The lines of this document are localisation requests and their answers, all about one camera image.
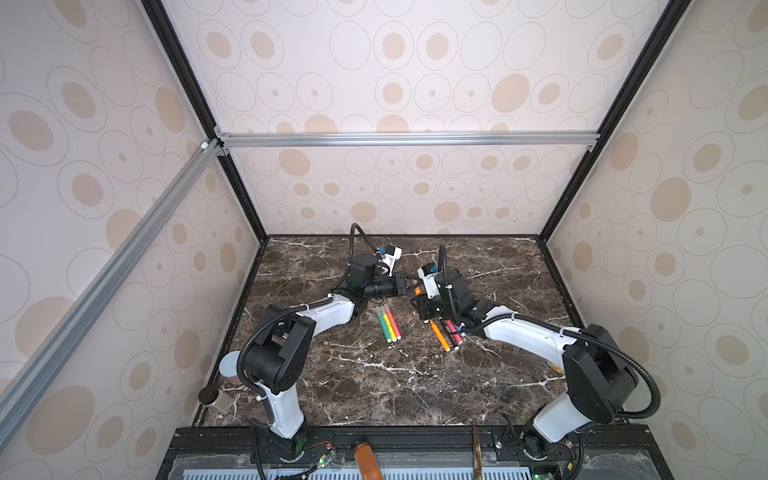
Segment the black white-capped marker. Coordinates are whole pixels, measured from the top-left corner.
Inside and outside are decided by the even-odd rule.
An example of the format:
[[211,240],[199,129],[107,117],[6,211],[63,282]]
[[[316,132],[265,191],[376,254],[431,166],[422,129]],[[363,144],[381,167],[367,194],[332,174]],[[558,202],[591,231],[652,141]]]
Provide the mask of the black white-capped marker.
[[458,344],[456,343],[455,337],[454,337],[453,333],[450,331],[450,329],[448,328],[448,326],[447,326],[447,324],[445,322],[441,323],[441,328],[442,328],[443,334],[447,338],[451,348],[453,350],[457,349],[458,348]]

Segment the red-pink marker pen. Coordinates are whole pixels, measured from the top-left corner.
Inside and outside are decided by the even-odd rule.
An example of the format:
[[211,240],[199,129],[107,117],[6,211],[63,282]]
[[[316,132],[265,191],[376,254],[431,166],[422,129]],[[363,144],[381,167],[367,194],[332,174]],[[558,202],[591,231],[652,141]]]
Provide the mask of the red-pink marker pen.
[[455,327],[452,321],[446,320],[445,323],[453,340],[453,344],[455,347],[458,347],[463,342],[461,334],[458,332],[458,329]]

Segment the pink marker pen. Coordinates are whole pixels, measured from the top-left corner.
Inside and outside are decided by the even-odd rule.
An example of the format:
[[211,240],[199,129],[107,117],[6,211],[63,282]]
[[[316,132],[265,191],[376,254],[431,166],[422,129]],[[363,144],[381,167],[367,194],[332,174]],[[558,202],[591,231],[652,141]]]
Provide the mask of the pink marker pen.
[[402,338],[402,335],[400,333],[399,327],[393,317],[393,314],[388,306],[385,307],[385,313],[387,316],[387,320],[389,322],[389,325],[393,332],[393,339],[394,340],[400,340]]

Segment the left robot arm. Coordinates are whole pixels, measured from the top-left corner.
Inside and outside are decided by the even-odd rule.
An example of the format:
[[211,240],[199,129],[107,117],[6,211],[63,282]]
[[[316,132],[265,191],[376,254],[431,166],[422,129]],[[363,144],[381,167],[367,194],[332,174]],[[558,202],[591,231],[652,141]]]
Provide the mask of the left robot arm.
[[295,306],[270,305],[241,348],[236,373],[241,383],[267,401],[271,433],[294,439],[305,424],[295,387],[315,336],[359,316],[373,299],[414,296],[421,281],[396,273],[366,283],[349,279],[323,298]]

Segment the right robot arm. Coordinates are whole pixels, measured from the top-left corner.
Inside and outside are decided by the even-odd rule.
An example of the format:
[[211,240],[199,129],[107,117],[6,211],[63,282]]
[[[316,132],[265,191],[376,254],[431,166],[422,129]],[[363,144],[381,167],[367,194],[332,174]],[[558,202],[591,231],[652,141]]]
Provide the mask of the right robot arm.
[[503,342],[532,353],[562,372],[566,390],[540,408],[517,434],[532,456],[589,424],[646,419],[661,406],[650,372],[619,349],[599,326],[561,327],[472,296],[462,275],[427,265],[418,271],[412,304],[422,320],[449,321],[456,333]]

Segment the yellow marker pen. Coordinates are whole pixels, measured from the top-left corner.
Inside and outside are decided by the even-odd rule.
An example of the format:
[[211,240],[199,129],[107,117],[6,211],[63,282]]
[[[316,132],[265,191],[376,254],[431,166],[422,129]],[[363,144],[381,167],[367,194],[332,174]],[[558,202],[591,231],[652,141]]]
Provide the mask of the yellow marker pen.
[[389,317],[388,317],[385,309],[383,307],[381,307],[379,309],[379,312],[381,314],[382,321],[384,322],[384,326],[386,328],[386,332],[387,332],[387,336],[388,336],[389,342],[395,342],[397,340],[397,336],[395,334],[394,327],[393,327],[391,321],[389,320]]

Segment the green marker pen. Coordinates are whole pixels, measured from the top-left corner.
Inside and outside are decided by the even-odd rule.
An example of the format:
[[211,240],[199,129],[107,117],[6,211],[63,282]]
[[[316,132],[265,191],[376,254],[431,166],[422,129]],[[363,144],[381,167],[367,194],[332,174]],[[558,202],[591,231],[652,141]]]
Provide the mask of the green marker pen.
[[388,343],[391,343],[393,341],[393,335],[390,333],[390,326],[386,320],[385,314],[382,312],[382,309],[380,307],[375,308],[375,313],[377,314],[377,317],[379,319],[381,328],[386,337],[386,341]]

